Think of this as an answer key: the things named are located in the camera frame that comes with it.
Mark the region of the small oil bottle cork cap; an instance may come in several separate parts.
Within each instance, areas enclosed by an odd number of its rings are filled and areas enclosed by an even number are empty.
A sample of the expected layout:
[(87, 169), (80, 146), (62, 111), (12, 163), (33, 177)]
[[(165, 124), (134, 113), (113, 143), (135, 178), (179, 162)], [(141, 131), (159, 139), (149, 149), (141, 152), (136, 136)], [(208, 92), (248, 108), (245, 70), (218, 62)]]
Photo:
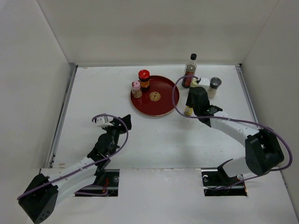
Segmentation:
[(186, 107), (185, 107), (185, 110), (184, 110), (184, 114), (185, 114), (186, 116), (191, 116), (192, 113), (193, 113), (193, 108), (186, 106)]

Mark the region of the pink-cap spice jar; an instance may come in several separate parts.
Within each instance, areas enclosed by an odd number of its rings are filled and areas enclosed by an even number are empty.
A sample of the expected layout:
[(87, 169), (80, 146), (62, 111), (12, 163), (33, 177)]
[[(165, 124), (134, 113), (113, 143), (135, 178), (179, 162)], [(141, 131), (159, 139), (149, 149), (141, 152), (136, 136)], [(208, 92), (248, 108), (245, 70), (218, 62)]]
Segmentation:
[(140, 98), (142, 96), (142, 90), (141, 90), (140, 82), (138, 80), (132, 82), (131, 93), (134, 98)]

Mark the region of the red-lid chili sauce jar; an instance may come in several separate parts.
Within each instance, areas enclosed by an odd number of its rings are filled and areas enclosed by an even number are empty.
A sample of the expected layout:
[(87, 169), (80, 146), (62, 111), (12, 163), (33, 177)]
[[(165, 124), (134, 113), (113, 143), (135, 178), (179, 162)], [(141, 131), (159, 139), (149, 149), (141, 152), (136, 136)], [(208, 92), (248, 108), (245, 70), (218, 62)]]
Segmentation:
[(140, 70), (138, 78), (142, 91), (147, 91), (150, 88), (150, 72), (148, 70)]

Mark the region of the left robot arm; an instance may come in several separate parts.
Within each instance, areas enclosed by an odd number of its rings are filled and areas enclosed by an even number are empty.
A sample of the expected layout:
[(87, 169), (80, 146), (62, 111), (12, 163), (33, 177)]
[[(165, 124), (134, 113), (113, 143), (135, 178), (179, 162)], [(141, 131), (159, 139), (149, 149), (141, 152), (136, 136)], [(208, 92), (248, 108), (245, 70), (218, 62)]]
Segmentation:
[(123, 146), (118, 145), (119, 136), (128, 135), (132, 128), (131, 116), (123, 118), (109, 114), (100, 114), (92, 118), (92, 122), (102, 128), (91, 152), (75, 165), (54, 175), (39, 173), (27, 186), (17, 201), (31, 221), (35, 224), (44, 222), (54, 211), (56, 205), (64, 199), (83, 195), (84, 187), (100, 186), (105, 180), (105, 168), (112, 156)]

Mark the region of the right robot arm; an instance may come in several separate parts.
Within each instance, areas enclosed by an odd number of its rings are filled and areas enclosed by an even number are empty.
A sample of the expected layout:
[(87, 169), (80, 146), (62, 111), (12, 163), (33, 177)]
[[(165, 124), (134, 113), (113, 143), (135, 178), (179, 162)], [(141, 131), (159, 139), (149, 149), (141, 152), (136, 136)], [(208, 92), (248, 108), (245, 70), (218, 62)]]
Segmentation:
[(229, 184), (235, 176), (242, 174), (264, 175), (284, 160), (277, 137), (272, 132), (233, 121), (221, 108), (210, 104), (204, 88), (190, 88), (186, 106), (193, 109), (200, 122), (225, 133), (245, 148), (243, 157), (230, 159), (218, 167), (216, 177), (219, 183)]

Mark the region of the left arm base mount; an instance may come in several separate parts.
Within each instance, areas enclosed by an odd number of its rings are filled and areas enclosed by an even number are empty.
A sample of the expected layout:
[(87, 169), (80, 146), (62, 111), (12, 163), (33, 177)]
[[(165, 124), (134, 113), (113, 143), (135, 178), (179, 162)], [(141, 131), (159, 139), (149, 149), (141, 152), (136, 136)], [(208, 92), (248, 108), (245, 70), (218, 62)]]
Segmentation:
[(79, 197), (117, 197), (120, 182), (119, 169), (107, 169), (96, 177), (95, 182), (88, 185), (78, 192), (75, 196)]

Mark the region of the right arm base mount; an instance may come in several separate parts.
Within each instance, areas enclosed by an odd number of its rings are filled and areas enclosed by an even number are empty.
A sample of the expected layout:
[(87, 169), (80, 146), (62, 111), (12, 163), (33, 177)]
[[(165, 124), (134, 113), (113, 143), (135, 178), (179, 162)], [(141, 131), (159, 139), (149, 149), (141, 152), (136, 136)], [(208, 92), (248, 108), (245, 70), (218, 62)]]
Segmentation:
[(228, 177), (217, 169), (201, 170), (205, 196), (247, 196), (243, 175)]

